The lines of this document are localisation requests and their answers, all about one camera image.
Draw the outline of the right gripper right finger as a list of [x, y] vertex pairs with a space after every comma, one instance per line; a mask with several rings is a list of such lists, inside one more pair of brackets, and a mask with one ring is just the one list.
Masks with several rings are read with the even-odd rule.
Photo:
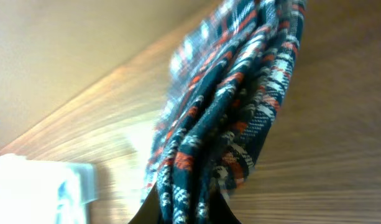
[[211, 194], [209, 219], [212, 224], [241, 224], [220, 192]]

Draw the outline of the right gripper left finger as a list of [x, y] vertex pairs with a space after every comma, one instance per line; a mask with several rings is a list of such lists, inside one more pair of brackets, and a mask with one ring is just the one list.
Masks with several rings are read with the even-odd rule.
[[129, 224], [160, 224], [161, 209], [156, 185], [152, 187], [147, 198]]

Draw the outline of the plaid shirt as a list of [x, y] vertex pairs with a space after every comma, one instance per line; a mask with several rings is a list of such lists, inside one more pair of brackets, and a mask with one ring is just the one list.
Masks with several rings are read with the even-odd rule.
[[254, 171], [288, 90], [305, 1], [223, 1], [170, 61], [172, 82], [154, 129], [143, 195], [161, 223], [211, 223]]

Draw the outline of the clear plastic storage bin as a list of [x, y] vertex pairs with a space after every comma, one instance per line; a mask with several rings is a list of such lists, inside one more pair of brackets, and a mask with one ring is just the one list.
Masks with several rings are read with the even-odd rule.
[[92, 164], [0, 156], [0, 224], [87, 224], [97, 198]]

